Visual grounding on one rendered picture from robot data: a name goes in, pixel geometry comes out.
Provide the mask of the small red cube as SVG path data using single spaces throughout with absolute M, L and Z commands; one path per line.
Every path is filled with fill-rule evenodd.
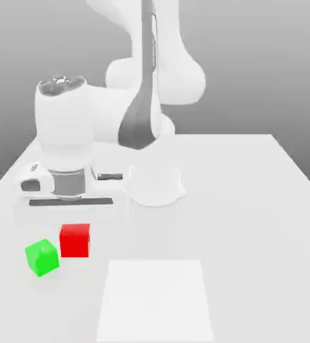
M 60 230 L 62 258 L 86 258 L 90 250 L 90 224 L 63 224 Z

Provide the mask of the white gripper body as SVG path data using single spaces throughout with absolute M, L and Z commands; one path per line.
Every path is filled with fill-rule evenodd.
M 121 189 L 93 191 L 75 199 L 14 196 L 14 218 L 22 225 L 118 222 L 128 216 L 129 197 Z

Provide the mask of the small green cube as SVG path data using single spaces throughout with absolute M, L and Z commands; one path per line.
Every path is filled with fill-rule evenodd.
M 29 268 L 38 277 L 60 266 L 57 249 L 46 238 L 25 247 L 25 254 Z

